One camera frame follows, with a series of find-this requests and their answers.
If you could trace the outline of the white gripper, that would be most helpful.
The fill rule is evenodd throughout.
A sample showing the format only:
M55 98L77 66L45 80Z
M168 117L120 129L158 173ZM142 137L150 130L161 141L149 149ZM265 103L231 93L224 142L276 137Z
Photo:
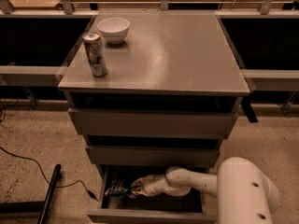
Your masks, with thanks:
M135 196L156 196L164 193L168 187L168 182L164 175L147 175L139 177L132 184L133 194Z

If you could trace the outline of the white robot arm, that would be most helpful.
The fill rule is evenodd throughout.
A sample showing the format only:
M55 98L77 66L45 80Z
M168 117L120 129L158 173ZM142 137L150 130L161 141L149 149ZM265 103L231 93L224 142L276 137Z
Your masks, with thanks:
M254 163L225 160L215 175L172 166L162 175L146 175L131 184L134 195L184 196L196 189L217 199L218 224L273 224L278 209L277 186Z

